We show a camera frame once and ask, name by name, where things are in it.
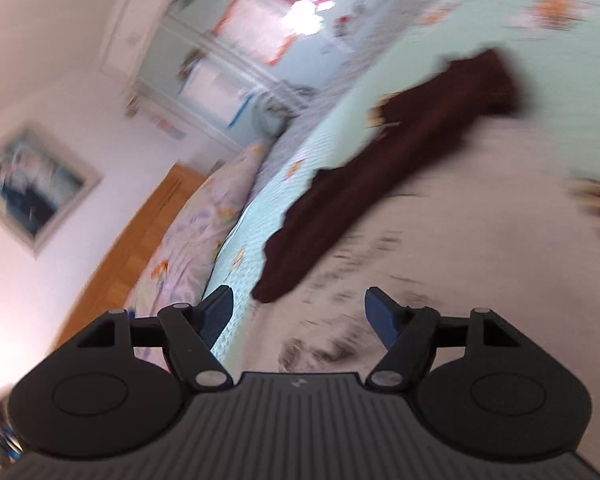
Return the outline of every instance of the bedsheet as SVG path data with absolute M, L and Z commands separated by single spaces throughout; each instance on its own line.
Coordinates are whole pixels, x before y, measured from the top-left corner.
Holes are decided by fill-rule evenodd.
M 462 152 L 378 202 L 292 292 L 250 304 L 237 370 L 366 377 L 385 353 L 365 319 L 371 286 L 444 316 L 490 308 L 587 386 L 580 450 L 600 468 L 600 238 L 543 137 L 526 121 L 481 121 Z
M 318 168 L 341 165 L 373 136 L 366 110 L 382 95 L 423 81 L 440 57 L 496 43 L 520 71 L 529 108 L 550 139 L 548 156 L 573 173 L 600 177 L 600 0 L 440 0 L 313 129 L 227 238 L 207 289 L 225 283 L 235 295 L 234 317 L 213 349 L 221 360 L 239 369 L 242 322 L 265 241 Z M 589 452 L 600 459 L 600 451 Z

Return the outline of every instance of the brown cloth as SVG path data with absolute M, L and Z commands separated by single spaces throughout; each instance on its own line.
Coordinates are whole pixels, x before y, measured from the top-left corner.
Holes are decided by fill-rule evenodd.
M 460 146 L 480 115 L 518 107 L 520 95 L 502 61 L 486 50 L 451 61 L 443 73 L 381 106 L 386 127 L 340 168 L 318 170 L 267 241 L 267 261 L 251 295 L 263 303 L 293 290 L 320 257 L 375 203 L 417 171 Z

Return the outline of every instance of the wooden headboard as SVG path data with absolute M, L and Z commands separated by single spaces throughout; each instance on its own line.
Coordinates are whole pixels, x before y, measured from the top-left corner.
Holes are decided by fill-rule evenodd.
M 62 327 L 54 349 L 107 310 L 124 306 L 165 231 L 204 181 L 205 177 L 181 164 L 171 168 L 93 273 Z

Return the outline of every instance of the picture frame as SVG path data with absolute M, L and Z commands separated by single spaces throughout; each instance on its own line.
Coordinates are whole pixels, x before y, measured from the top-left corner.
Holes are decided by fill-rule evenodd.
M 101 179 L 40 124 L 23 124 L 0 139 L 0 223 L 37 256 Z

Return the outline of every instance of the pillow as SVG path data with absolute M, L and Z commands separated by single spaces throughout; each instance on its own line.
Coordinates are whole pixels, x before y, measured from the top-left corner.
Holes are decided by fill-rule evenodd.
M 240 216 L 265 152 L 260 143 L 248 147 L 191 196 L 126 298 L 127 310 L 136 317 L 147 317 L 173 303 L 200 302 L 216 256 Z M 160 349 L 137 349 L 136 356 L 165 367 Z

